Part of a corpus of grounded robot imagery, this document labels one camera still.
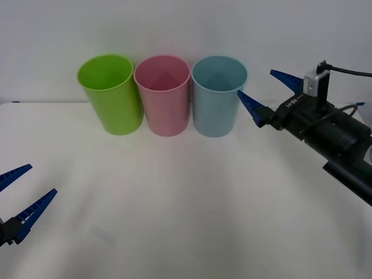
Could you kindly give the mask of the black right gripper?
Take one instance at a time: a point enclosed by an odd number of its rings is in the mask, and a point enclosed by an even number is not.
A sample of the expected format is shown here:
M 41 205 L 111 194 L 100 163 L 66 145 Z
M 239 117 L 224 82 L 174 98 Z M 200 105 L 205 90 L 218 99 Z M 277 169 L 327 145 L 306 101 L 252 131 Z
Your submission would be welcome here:
M 329 102 L 318 109 L 316 97 L 302 94 L 302 78 L 277 70 L 270 70 L 270 74 L 287 86 L 295 96 L 282 103 L 274 112 L 239 90 L 237 95 L 240 101 L 259 128 L 270 124 L 272 118 L 273 128 L 278 131 L 287 130 L 297 139 L 303 140 L 305 132 L 309 131 L 306 130 L 308 126 L 335 109 L 335 106 Z

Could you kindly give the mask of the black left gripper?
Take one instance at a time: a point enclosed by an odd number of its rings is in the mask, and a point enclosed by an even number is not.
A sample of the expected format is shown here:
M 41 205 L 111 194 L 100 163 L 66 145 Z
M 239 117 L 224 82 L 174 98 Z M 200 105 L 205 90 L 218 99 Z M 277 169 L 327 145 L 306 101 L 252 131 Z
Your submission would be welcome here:
M 0 191 L 2 192 L 5 188 L 10 186 L 11 183 L 32 168 L 33 167 L 31 164 L 26 164 L 1 174 Z M 50 190 L 47 194 L 24 209 L 18 215 L 7 220 L 5 222 L 5 232 L 3 230 L 4 222 L 2 219 L 0 219 L 0 246 L 2 246 L 4 243 L 8 243 L 9 245 L 13 244 L 14 242 L 16 244 L 21 243 L 57 193 L 58 192 L 56 189 Z

